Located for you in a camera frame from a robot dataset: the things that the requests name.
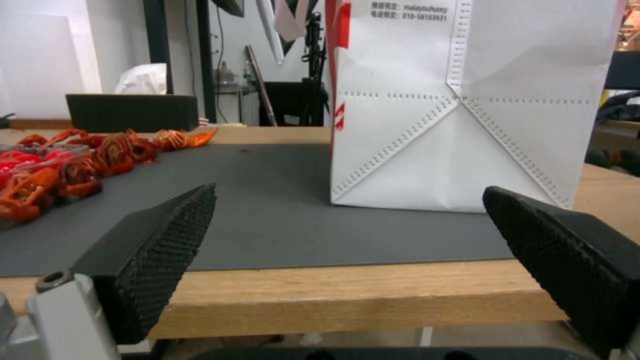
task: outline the wooden table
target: wooden table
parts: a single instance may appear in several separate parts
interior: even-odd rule
[[[0,143],[35,131],[0,131]],[[55,131],[41,131],[49,136]],[[223,128],[216,143],[328,143],[322,128]],[[640,180],[585,165],[576,209],[640,241]],[[24,312],[35,278],[0,279]],[[515,260],[189,272],[151,338],[564,319]]]

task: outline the red logo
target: red logo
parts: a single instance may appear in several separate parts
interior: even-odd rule
[[[335,122],[336,130],[340,131],[344,129],[344,103],[342,103],[342,105],[340,105],[338,110],[335,111],[335,115],[333,116],[333,119],[337,120]]]

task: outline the black textured gripper pad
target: black textured gripper pad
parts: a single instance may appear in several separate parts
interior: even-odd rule
[[[93,279],[117,343],[137,343],[156,324],[198,252],[215,202],[208,184],[131,213],[72,267]]]
[[[498,187],[484,206],[514,256],[602,357],[622,348],[640,314],[640,247],[598,218]]]

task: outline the gray mat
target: gray mat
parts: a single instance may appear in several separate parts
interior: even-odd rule
[[[104,192],[0,234],[0,276],[68,268],[124,215],[218,184],[192,270],[511,258],[486,215],[329,204],[326,145],[210,145],[162,154]]]

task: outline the white cloth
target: white cloth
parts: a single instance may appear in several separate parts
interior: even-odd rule
[[[483,212],[498,185],[572,206],[623,0],[344,3],[333,203]]]
[[[166,94],[166,64],[144,64],[127,70],[120,76],[115,93]]]

